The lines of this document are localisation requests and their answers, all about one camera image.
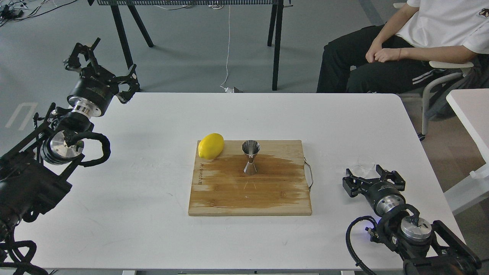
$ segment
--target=stainless steel cocktail jigger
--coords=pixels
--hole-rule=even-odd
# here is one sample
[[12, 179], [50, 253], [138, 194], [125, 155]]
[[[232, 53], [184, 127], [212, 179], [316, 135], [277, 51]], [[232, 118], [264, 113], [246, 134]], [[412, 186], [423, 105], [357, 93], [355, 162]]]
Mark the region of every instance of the stainless steel cocktail jigger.
[[247, 140], [243, 143], [242, 149], [248, 160], [244, 173], [250, 176], [256, 174], [255, 157], [260, 151], [260, 144], [255, 140]]

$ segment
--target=white chair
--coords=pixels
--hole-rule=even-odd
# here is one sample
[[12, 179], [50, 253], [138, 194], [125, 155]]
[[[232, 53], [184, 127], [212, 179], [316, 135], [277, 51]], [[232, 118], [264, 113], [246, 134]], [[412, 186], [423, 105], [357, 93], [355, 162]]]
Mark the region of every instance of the white chair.
[[[404, 5], [405, 5], [405, 2], [394, 3], [394, 7], [397, 9], [402, 8], [402, 6], [404, 6]], [[437, 85], [444, 85], [449, 81], [465, 77], [468, 74], [468, 72], [470, 71], [470, 68], [474, 66], [474, 64], [472, 62], [467, 62], [465, 64], [455, 64], [455, 63], [430, 61], [429, 64], [430, 64], [430, 66], [432, 66], [435, 69], [459, 69], [460, 72], [453, 72], [453, 73], [448, 74], [448, 75], [443, 75], [443, 76], [431, 81], [423, 89], [416, 89], [413, 91], [398, 94], [398, 96], [401, 98], [402, 97], [420, 97], [421, 98], [421, 102], [422, 102], [422, 106], [421, 106], [421, 113], [422, 113], [421, 132], [418, 133], [418, 137], [420, 140], [423, 140], [426, 137], [426, 134], [428, 133], [429, 118], [426, 117], [426, 112], [429, 109], [429, 101], [430, 101], [430, 98], [432, 96], [431, 90], [434, 87], [436, 87]]]

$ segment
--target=white table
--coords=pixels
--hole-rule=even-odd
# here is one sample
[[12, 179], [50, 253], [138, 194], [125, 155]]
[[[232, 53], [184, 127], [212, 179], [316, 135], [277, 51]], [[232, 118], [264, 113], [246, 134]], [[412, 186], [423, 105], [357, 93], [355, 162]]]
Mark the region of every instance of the white table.
[[[375, 216], [342, 187], [345, 169], [369, 155], [406, 180], [403, 195], [422, 217], [460, 230], [404, 106], [394, 94], [138, 93], [114, 100], [95, 132], [111, 141], [106, 163], [77, 168], [73, 188], [49, 213], [22, 223], [16, 239], [38, 245], [44, 268], [359, 270], [345, 245], [355, 218]], [[312, 216], [190, 217], [197, 140], [300, 139], [312, 166]], [[98, 158], [87, 145], [86, 160]], [[372, 269], [400, 270], [400, 257], [369, 241], [352, 243]]]
[[486, 161], [445, 192], [450, 208], [458, 214], [489, 197], [489, 89], [453, 90], [446, 100]]

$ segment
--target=lemon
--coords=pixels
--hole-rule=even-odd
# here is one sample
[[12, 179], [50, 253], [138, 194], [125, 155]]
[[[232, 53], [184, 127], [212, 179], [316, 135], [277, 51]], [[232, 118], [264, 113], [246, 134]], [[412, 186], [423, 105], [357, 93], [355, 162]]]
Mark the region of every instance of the lemon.
[[199, 157], [206, 160], [215, 159], [224, 149], [224, 138], [218, 133], [206, 135], [199, 143]]

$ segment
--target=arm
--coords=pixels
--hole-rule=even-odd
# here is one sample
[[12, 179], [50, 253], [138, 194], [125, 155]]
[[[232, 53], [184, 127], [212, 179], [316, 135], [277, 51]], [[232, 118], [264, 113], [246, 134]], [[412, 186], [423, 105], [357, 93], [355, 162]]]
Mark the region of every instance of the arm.
[[405, 4], [391, 17], [391, 19], [389, 19], [389, 21], [387, 21], [384, 28], [382, 28], [380, 33], [374, 39], [370, 49], [365, 55], [365, 58], [369, 63], [375, 61], [375, 54], [382, 50], [382, 43], [384, 43], [391, 36], [395, 35], [406, 24], [406, 22], [418, 12], [418, 10], [418, 7], [411, 7], [410, 5]]
[[375, 60], [385, 62], [389, 60], [414, 59], [423, 61], [440, 61], [463, 64], [472, 60], [477, 53], [465, 46], [444, 46], [433, 48], [384, 48], [375, 53]]

